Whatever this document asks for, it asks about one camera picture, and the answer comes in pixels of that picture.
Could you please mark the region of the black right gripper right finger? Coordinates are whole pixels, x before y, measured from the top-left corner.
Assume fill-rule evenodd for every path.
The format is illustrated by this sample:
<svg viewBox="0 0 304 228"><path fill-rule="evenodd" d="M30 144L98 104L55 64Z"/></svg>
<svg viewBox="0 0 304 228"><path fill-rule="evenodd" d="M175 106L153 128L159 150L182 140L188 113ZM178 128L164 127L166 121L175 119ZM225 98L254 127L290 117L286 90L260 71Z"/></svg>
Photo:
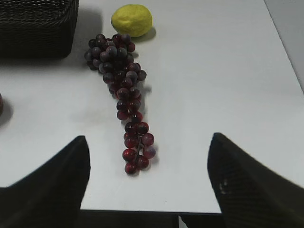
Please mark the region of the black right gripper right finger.
<svg viewBox="0 0 304 228"><path fill-rule="evenodd" d="M213 134L207 169L227 228L302 228L304 189Z"/></svg>

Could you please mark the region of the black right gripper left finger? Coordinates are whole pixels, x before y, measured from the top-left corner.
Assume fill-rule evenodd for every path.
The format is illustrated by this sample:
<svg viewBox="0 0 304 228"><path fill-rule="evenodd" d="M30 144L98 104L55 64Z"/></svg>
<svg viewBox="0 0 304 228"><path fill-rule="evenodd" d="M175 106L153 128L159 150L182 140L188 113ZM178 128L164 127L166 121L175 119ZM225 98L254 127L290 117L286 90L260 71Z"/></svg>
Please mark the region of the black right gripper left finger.
<svg viewBox="0 0 304 228"><path fill-rule="evenodd" d="M0 226L74 227L90 171L86 138L78 136L31 174L0 190Z"/></svg>

